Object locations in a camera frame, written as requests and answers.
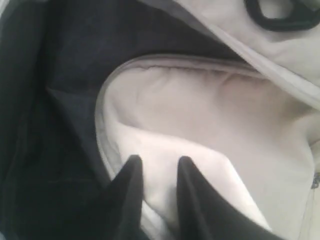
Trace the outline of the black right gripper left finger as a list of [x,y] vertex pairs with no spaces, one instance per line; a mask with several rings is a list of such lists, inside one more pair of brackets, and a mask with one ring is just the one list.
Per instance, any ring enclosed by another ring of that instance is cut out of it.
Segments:
[[143,196],[142,160],[132,155],[84,212],[83,240],[138,240]]

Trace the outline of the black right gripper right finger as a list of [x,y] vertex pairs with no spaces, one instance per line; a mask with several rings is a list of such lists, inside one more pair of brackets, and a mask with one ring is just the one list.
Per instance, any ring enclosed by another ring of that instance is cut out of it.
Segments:
[[182,240],[277,240],[228,203],[188,156],[177,168],[177,211]]

